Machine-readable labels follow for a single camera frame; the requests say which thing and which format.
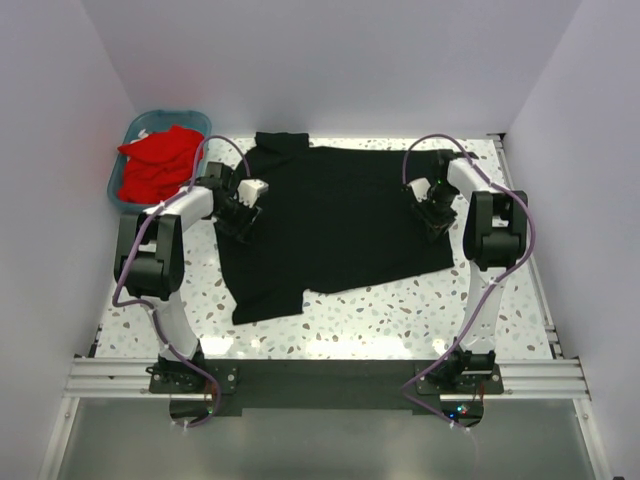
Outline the black t shirt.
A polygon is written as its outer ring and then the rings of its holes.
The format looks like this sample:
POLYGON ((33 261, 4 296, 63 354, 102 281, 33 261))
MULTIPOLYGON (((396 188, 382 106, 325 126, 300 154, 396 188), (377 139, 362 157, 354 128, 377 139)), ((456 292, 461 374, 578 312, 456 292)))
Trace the black t shirt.
POLYGON ((215 226, 235 325, 296 315, 307 290, 378 285, 453 266, 401 184, 401 151, 313 147, 306 134, 264 133, 235 176, 269 186, 246 240, 215 226))

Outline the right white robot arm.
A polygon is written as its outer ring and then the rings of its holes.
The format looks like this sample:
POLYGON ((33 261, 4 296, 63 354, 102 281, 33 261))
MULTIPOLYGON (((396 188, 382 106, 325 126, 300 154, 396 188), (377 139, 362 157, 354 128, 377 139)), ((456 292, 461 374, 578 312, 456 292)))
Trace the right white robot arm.
POLYGON ((467 306, 453 345, 418 375, 439 392, 474 393, 500 380, 496 366, 496 325, 507 277, 531 255, 527 248, 528 199, 508 190, 463 153, 446 154, 438 161, 433 181, 407 179, 405 191, 413 197, 412 211, 431 242, 442 239, 454 225, 452 204, 457 196, 468 203, 462 249, 470 267, 467 306))

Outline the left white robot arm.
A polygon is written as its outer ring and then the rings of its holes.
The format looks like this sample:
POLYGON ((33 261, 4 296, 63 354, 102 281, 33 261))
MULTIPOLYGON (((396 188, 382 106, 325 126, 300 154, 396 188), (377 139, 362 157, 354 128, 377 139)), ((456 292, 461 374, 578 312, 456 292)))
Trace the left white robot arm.
POLYGON ((216 385, 207 371, 199 339, 191 328, 180 289, 185 277, 183 235, 201 220, 213 220, 222 233, 242 242, 261 213, 268 191, 260 179, 234 178, 220 162, 158 205, 120 217, 112 304, 146 310, 159 343, 158 360, 147 372, 152 384, 185 392, 216 385))

